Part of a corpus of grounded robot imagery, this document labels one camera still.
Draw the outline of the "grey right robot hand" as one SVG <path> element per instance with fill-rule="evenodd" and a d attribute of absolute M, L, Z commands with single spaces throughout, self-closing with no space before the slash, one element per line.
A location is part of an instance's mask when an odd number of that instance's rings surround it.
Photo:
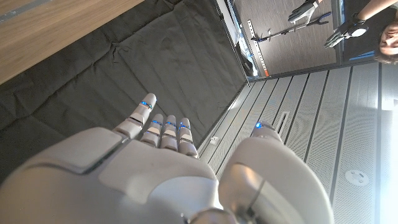
<path fill-rule="evenodd" d="M 114 129 L 90 128 L 31 157 L 1 184 L 2 223 L 333 223 L 315 173 L 267 122 L 221 177 L 190 122 L 151 116 L 149 93 Z"/>

